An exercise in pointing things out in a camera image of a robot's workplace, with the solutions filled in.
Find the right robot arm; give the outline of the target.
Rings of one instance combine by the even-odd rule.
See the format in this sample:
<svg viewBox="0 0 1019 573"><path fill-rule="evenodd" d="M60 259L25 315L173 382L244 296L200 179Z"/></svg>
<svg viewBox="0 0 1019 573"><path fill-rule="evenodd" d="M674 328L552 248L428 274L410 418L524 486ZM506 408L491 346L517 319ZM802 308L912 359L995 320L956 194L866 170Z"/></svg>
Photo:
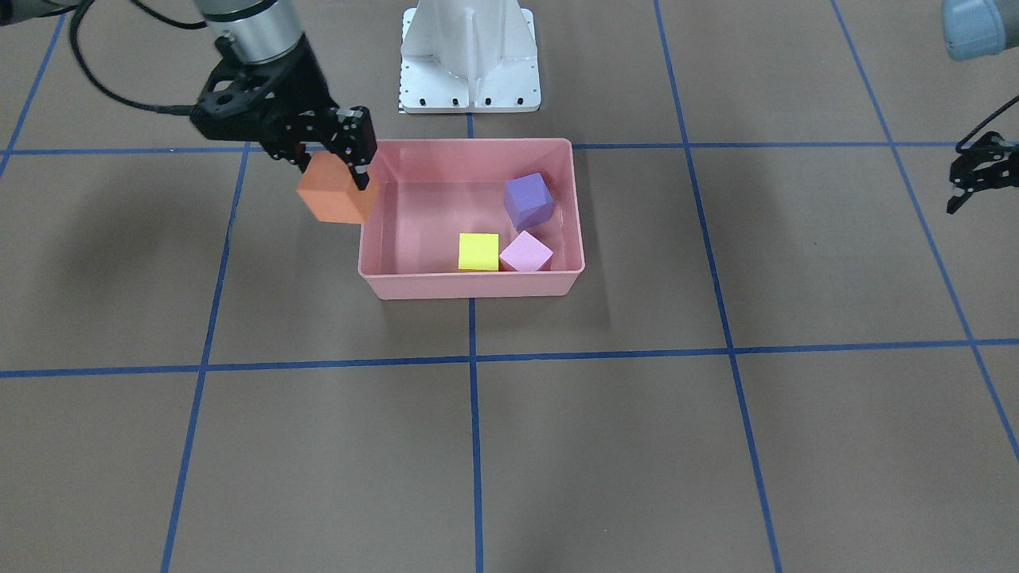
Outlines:
<svg viewBox="0 0 1019 573"><path fill-rule="evenodd" d="M185 117L210 141L252 142L275 160L308 170L309 144L320 144L347 168L359 191L370 185L377 152L370 110L342 108L329 93L291 1L197 1L198 22L176 21L145 2L135 7L178 29L208 29L220 59L190 105L142 103L106 87L81 52L81 25L91 1L4 1L2 24L69 14L72 55L88 82L110 100Z"/></svg>

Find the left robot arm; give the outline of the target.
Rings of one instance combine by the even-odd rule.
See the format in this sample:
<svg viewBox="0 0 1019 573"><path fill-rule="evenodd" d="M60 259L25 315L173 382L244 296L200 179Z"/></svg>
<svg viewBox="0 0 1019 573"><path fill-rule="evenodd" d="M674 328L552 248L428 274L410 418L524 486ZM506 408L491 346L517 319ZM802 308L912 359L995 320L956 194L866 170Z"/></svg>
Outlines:
<svg viewBox="0 0 1019 573"><path fill-rule="evenodd" d="M940 16L953 61L998 55L1018 46L1017 1L943 1Z"/></svg>

